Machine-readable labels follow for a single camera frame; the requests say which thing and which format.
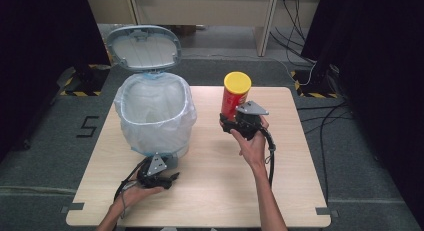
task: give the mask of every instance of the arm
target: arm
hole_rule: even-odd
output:
[[[136,186],[133,186],[124,192],[124,200],[126,207],[131,207],[134,204],[140,202],[147,196],[151,194],[156,194],[162,192],[163,187],[155,187],[151,189],[143,189]],[[103,218],[102,222],[96,228],[97,231],[109,231],[113,230],[116,222],[119,219],[119,216],[124,211],[124,204],[122,202],[122,193],[116,198],[113,204],[109,207],[109,210],[106,216]]]
[[[263,117],[261,120],[263,127],[268,128],[267,121]],[[240,145],[239,155],[244,157],[255,177],[262,231],[287,230],[268,182],[264,154],[265,137],[258,131],[253,139],[247,141],[236,130],[232,129],[230,132]]]

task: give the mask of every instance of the yellow lid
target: yellow lid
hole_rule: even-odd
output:
[[[225,76],[224,86],[233,94],[244,94],[249,91],[252,81],[245,73],[234,71]]]

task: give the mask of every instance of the clear plastic bag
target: clear plastic bag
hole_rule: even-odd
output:
[[[174,74],[134,74],[114,99],[121,129],[134,151],[145,156],[188,150],[197,119],[190,86]]]

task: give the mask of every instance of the red can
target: red can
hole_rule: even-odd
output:
[[[234,121],[236,107],[246,102],[251,86],[252,81],[245,73],[234,71],[227,74],[224,78],[221,114],[230,121]]]

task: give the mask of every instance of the hand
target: hand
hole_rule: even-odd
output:
[[[267,129],[269,123],[263,116],[260,116],[262,126]],[[258,168],[265,167],[265,137],[260,131],[257,131],[251,140],[246,140],[241,134],[231,129],[230,133],[240,145],[240,156],[243,156],[249,166],[255,171]]]
[[[125,200],[125,206],[126,208],[129,208],[133,206],[134,204],[140,202],[141,200],[145,199],[146,197],[157,194],[165,189],[163,187],[154,187],[150,189],[144,189],[139,187],[138,185],[134,185],[133,187],[125,190],[124,194],[124,200]],[[119,196],[116,198],[115,203],[122,204],[122,193],[119,194]]]
[[[131,180],[135,180],[137,177],[137,172],[131,177]],[[141,188],[138,185],[134,185],[123,193],[119,194],[115,199],[113,204],[110,206],[109,211],[106,216],[103,218],[102,222],[96,228],[97,231],[109,231],[113,230],[116,222],[118,221],[119,216],[124,211],[124,208],[131,207],[146,197],[157,194],[165,190],[163,187],[155,187],[150,189]],[[125,207],[122,202],[122,195],[124,195]]]

